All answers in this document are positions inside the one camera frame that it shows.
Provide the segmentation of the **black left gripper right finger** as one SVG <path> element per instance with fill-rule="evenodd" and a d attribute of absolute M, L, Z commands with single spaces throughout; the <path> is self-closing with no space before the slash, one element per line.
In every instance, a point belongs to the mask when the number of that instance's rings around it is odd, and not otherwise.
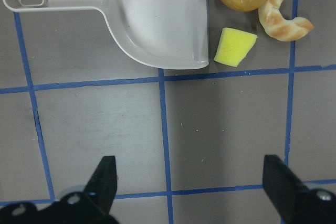
<path fill-rule="evenodd" d="M 263 189 L 282 218 L 294 218 L 309 192 L 308 187 L 277 155 L 265 155 Z"/>

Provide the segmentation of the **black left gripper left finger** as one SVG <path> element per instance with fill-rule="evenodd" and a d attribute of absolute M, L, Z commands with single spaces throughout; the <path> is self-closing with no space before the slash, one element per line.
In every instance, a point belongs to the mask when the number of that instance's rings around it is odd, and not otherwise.
<path fill-rule="evenodd" d="M 84 193 L 109 214 L 117 193 L 117 167 L 115 156 L 104 156 L 87 182 Z"/>

